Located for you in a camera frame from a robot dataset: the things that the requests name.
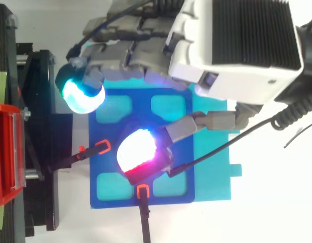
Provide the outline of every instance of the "metal rod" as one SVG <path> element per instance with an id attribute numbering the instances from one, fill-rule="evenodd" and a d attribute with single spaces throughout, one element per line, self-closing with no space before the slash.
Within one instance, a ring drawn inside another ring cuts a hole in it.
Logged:
<path id="1" fill-rule="evenodd" d="M 28 59 L 27 55 L 17 55 L 16 56 L 16 64 L 19 66 L 24 66 L 26 63 L 26 60 Z"/>
<path id="2" fill-rule="evenodd" d="M 27 169 L 25 171 L 25 179 L 27 180 L 39 179 L 39 175 L 35 169 Z"/>

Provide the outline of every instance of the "wire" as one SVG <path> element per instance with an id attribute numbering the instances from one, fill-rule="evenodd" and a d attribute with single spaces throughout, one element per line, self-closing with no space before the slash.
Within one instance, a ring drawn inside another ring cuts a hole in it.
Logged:
<path id="1" fill-rule="evenodd" d="M 89 33 L 88 35 L 84 36 L 84 38 L 78 43 L 75 44 L 73 48 L 71 48 L 69 50 L 69 52 L 66 55 L 66 59 L 69 60 L 70 58 L 73 57 L 78 57 L 81 54 L 81 48 L 82 46 L 92 37 L 94 37 L 96 34 L 98 34 L 102 29 L 105 29 L 110 23 L 122 18 L 123 16 L 133 12 L 134 10 L 136 10 L 137 8 L 148 4 L 152 2 L 152 0 L 143 0 L 137 4 L 134 4 L 133 6 L 123 10 L 122 12 L 113 15 L 112 17 L 110 17 L 109 19 L 107 19 L 106 21 L 104 21 L 103 23 L 101 23 L 99 26 L 97 26 L 91 33 Z"/>
<path id="2" fill-rule="evenodd" d="M 215 154 L 221 152 L 225 148 L 228 148 L 232 144 L 236 143 L 237 141 L 241 140 L 245 136 L 249 135 L 251 132 L 255 131 L 256 129 L 258 129 L 258 128 L 260 128 L 260 127 L 262 127 L 268 123 L 270 123 L 271 121 L 272 121 L 272 118 L 266 119 L 266 120 L 256 124 L 255 126 L 251 127 L 250 129 L 244 131 L 243 133 L 239 134 L 237 137 L 231 139 L 229 142 L 221 145 L 220 147 L 216 148 L 215 150 L 211 151 L 210 153 L 207 153 L 206 155 L 204 155 L 204 156 L 202 156 L 202 157 L 200 157 L 200 158 L 198 158 L 198 159 L 196 159 L 190 163 L 183 164 L 183 165 L 180 165 L 176 168 L 173 168 L 170 172 L 168 172 L 169 177 L 176 176 L 176 175 L 180 174 L 181 172 L 189 169 L 190 167 L 196 165 L 197 163 L 214 156 Z"/>
<path id="3" fill-rule="evenodd" d="M 312 123 L 306 127 L 305 129 L 302 129 L 299 133 L 297 133 L 296 135 L 293 136 L 293 138 L 290 139 L 289 142 L 286 143 L 286 145 L 284 145 L 284 148 L 287 148 L 290 143 L 292 143 L 297 137 L 299 137 L 304 131 L 306 131 L 307 129 L 311 128 L 312 127 Z"/>

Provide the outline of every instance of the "black cable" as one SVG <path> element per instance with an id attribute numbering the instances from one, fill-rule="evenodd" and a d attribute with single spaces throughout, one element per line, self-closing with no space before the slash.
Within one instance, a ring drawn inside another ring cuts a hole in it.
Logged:
<path id="1" fill-rule="evenodd" d="M 211 151 L 210 153 L 207 153 L 206 155 L 190 162 L 187 164 L 183 164 L 180 165 L 176 168 L 173 168 L 169 173 L 169 177 L 173 177 L 176 176 L 180 173 L 182 173 L 183 171 L 186 171 L 187 169 L 189 169 L 190 167 L 196 165 L 197 163 L 204 161 L 205 159 L 210 158 L 211 156 L 214 156 L 215 154 L 219 153 L 220 151 L 224 150 L 225 148 L 228 148 L 229 146 L 231 146 L 233 143 L 236 143 L 237 141 L 241 140 L 242 138 L 244 138 L 245 136 L 249 135 L 251 132 L 255 131 L 256 129 L 270 123 L 272 121 L 272 118 L 266 119 L 258 124 L 256 124 L 255 126 L 251 127 L 250 129 L 244 131 L 243 133 L 239 134 L 237 137 L 231 139 L 229 142 L 221 145 L 220 147 L 216 148 L 215 150 Z"/>
<path id="2" fill-rule="evenodd" d="M 297 137 L 299 137 L 304 131 L 308 130 L 311 127 L 312 127 L 312 124 L 310 124 L 308 127 L 306 127 L 305 129 L 302 129 L 299 133 L 294 135 L 293 138 L 291 138 L 290 141 L 287 142 L 286 145 L 284 145 L 284 148 L 287 148 Z"/>
<path id="3" fill-rule="evenodd" d="M 211 151 L 210 153 L 207 153 L 206 155 L 204 155 L 204 156 L 202 156 L 202 157 L 200 157 L 200 158 L 198 158 L 198 159 L 196 159 L 190 163 L 183 164 L 183 165 L 180 165 L 176 168 L 173 168 L 170 172 L 168 172 L 168 175 L 169 175 L 169 177 L 173 177 L 173 176 L 176 176 L 176 175 L 182 173 L 183 171 L 186 171 L 190 167 L 196 165 L 199 162 L 204 161 L 205 159 L 210 158 L 211 156 L 214 156 L 215 154 L 217 154 L 220 151 L 224 150 L 225 148 L 229 147 L 233 143 L 236 143 L 240 139 L 242 139 L 245 136 L 247 136 L 248 134 L 250 134 L 252 131 L 262 127 L 263 125 L 265 125 L 267 123 L 271 123 L 272 127 L 275 130 L 282 131 L 285 128 L 287 128 L 288 126 L 294 124 L 299 119 L 301 119 L 304 115 L 307 115 L 310 111 L 312 111 L 312 93 L 310 93 L 310 94 L 306 95 L 305 97 L 303 97 L 302 99 L 292 103 L 287 108 L 280 111 L 279 113 L 277 113 L 273 117 L 266 119 L 266 120 L 260 122 L 259 124 L 251 127 L 250 129 L 244 131 L 243 133 L 239 134 L 237 137 L 231 139 L 229 142 L 221 145 L 220 147 L 216 148 L 215 150 Z"/>
<path id="4" fill-rule="evenodd" d="M 308 112 L 312 111 L 312 93 L 293 102 L 284 110 L 272 117 L 271 125 L 275 130 L 282 131 L 292 125 Z"/>
<path id="5" fill-rule="evenodd" d="M 106 21 L 104 21 L 103 23 L 101 23 L 99 26 L 97 26 L 91 33 L 89 33 L 88 35 L 84 36 L 84 38 L 77 44 L 75 44 L 75 46 L 73 46 L 69 52 L 66 55 L 66 59 L 69 60 L 70 58 L 73 57 L 78 57 L 81 54 L 81 48 L 82 46 L 92 37 L 94 37 L 96 34 L 98 34 L 102 29 L 105 29 L 110 23 L 122 18 L 123 16 L 133 12 L 134 10 L 136 10 L 137 8 L 152 2 L 152 0 L 142 0 L 141 2 L 134 4 L 133 6 L 123 10 L 122 12 L 110 17 L 109 19 L 107 19 Z"/>

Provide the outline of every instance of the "blue light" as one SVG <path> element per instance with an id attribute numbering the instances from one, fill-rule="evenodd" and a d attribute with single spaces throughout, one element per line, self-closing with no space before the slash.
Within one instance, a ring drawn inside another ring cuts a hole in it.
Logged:
<path id="1" fill-rule="evenodd" d="M 102 86 L 100 93 L 94 97 L 89 97 L 69 79 L 64 86 L 62 96 L 69 108 L 78 114 L 87 114 L 96 110 L 105 99 L 105 90 Z"/>
<path id="2" fill-rule="evenodd" d="M 156 148 L 150 131 L 138 129 L 120 144 L 116 158 L 123 172 L 126 172 L 153 159 Z"/>

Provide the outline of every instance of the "black heat sink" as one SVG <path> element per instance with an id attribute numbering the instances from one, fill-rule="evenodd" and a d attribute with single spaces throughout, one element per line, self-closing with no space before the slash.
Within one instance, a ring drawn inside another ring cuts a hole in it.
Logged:
<path id="1" fill-rule="evenodd" d="M 301 68 L 289 3 L 213 0 L 213 64 Z"/>

